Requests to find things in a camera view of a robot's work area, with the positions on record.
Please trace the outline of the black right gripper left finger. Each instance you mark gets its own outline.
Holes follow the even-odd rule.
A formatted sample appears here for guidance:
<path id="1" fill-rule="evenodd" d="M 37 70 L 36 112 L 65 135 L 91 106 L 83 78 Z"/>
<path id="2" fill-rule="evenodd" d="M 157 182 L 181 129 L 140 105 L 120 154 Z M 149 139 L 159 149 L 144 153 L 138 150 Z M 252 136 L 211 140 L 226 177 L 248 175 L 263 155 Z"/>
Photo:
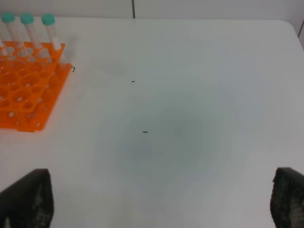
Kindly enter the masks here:
<path id="1" fill-rule="evenodd" d="M 48 169 L 35 169 L 0 192 L 2 228 L 49 228 L 53 215 Z"/>

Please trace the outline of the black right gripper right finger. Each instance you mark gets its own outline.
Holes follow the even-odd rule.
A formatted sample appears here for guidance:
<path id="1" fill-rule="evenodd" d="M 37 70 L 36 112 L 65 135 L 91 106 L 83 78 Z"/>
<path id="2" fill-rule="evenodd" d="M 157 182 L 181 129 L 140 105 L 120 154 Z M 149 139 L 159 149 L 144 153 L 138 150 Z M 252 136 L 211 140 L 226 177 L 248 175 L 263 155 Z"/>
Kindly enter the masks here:
<path id="1" fill-rule="evenodd" d="M 304 176 L 292 168 L 277 168 L 270 212 L 277 228 L 304 227 Z"/>

